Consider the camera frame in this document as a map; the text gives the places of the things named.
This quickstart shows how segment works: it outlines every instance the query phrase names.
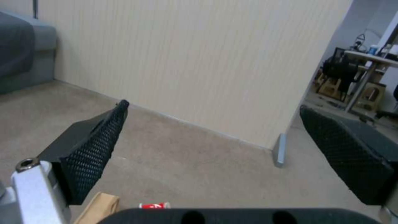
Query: gray blanket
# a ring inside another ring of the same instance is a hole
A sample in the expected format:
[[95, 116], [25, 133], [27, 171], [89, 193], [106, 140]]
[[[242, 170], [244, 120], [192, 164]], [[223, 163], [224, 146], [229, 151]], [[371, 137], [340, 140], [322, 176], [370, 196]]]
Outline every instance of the gray blanket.
[[0, 77], [29, 71], [34, 51], [32, 25], [0, 12]]

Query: table leg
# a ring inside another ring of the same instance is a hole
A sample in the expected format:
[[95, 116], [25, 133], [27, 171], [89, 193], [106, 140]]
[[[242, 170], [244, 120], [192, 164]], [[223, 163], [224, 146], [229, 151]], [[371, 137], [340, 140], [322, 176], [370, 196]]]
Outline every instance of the table leg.
[[348, 113], [351, 110], [351, 108], [354, 106], [355, 102], [358, 100], [359, 95], [361, 94], [362, 90], [365, 88], [366, 83], [370, 79], [372, 73], [375, 71], [377, 65], [378, 65], [378, 63], [373, 62], [371, 67], [366, 71], [364, 77], [362, 78], [362, 80], [358, 86], [357, 91], [354, 93], [354, 96], [350, 99], [350, 101], [348, 102], [348, 105], [345, 108], [346, 113]]

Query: wooden stool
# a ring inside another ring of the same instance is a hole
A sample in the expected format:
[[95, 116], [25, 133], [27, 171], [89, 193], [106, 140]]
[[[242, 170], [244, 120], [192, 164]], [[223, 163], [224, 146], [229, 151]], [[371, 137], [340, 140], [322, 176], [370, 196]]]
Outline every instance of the wooden stool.
[[380, 101], [383, 99], [386, 85], [380, 83], [366, 83], [355, 106], [376, 112]]
[[333, 78], [329, 78], [321, 86], [318, 93], [339, 100], [340, 99], [340, 91], [338, 89], [339, 89], [340, 83], [341, 83], [341, 79], [336, 80]]

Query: brown paper bag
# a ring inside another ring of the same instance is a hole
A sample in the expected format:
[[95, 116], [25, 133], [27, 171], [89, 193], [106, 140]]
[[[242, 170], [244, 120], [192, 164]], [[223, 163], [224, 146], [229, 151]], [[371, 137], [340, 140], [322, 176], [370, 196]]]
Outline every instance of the brown paper bag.
[[95, 224], [117, 212], [119, 209], [119, 197], [98, 192], [74, 224]]

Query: desk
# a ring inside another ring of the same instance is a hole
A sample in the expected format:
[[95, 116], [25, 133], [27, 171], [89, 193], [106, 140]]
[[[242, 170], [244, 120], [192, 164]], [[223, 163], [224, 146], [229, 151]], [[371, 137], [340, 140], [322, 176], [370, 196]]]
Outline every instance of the desk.
[[364, 77], [361, 79], [357, 91], [354, 93], [354, 96], [351, 98], [351, 100], [348, 102], [347, 107], [345, 108], [345, 112], [349, 112], [354, 106], [355, 102], [358, 100], [359, 95], [361, 94], [362, 90], [365, 88], [365, 85], [368, 82], [369, 78], [371, 77], [371, 74], [376, 70], [376, 67], [379, 64], [387, 64], [388, 66], [398, 67], [398, 61], [393, 61], [357, 51], [345, 51], [344, 53], [350, 56], [359, 57], [372, 62], [372, 65], [369, 67]]

